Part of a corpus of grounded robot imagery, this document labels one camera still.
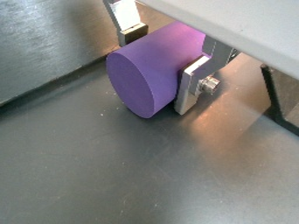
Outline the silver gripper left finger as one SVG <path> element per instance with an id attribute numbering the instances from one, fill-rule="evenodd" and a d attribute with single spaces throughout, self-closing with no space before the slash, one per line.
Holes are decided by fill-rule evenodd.
<path id="1" fill-rule="evenodd" d="M 108 15 L 116 27 L 120 46 L 125 46 L 148 33 L 148 25 L 141 22 L 135 0 L 103 0 Z"/>

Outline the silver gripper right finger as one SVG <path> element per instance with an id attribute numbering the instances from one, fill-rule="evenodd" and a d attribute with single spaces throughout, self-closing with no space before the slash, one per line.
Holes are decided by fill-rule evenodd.
<path id="1" fill-rule="evenodd" d="M 214 94 L 220 81 L 214 74 L 236 58 L 239 50 L 207 36 L 202 54 L 180 72 L 179 88 L 173 109 L 184 115 L 196 104 L 200 94 Z"/>

